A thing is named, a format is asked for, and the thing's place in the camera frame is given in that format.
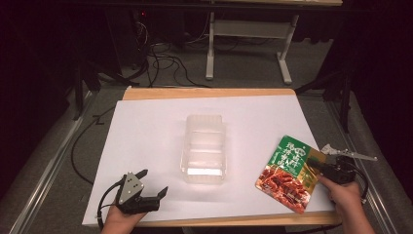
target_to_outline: food package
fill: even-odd
[[[302,214],[318,182],[319,171],[308,167],[306,161],[324,163],[325,155],[309,145],[284,136],[255,186],[293,211]]]

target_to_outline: floor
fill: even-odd
[[[312,44],[309,40],[292,43],[286,61],[293,80],[282,82],[275,53],[282,45],[278,40],[222,38],[216,42],[214,79],[205,79],[207,43],[190,43],[185,49],[168,44],[154,47],[158,62],[149,57],[147,74],[136,78],[142,87],[179,87],[193,84],[213,88],[289,88],[296,89],[314,80],[331,46]],[[130,66],[125,74],[133,73]],[[21,170],[8,194],[0,203],[0,233],[98,233],[97,228],[82,226],[83,214],[92,187],[74,172],[71,155],[81,174],[93,180],[99,157],[110,127],[113,112],[102,116],[103,125],[90,125],[93,115],[101,114],[122,99],[124,86],[101,74],[102,89],[85,92],[86,110],[73,120],[72,104],[55,123]],[[370,179],[370,193],[365,210],[377,233],[412,233],[411,202],[396,180],[386,159],[365,124],[357,101],[352,96],[349,114],[350,133],[337,122],[338,102],[325,102],[322,91],[299,96],[303,112],[319,147],[327,143],[376,156],[378,162],[357,161]],[[69,97],[73,103],[74,96]],[[287,226],[297,232],[319,226]],[[341,227],[326,233],[342,233]]]

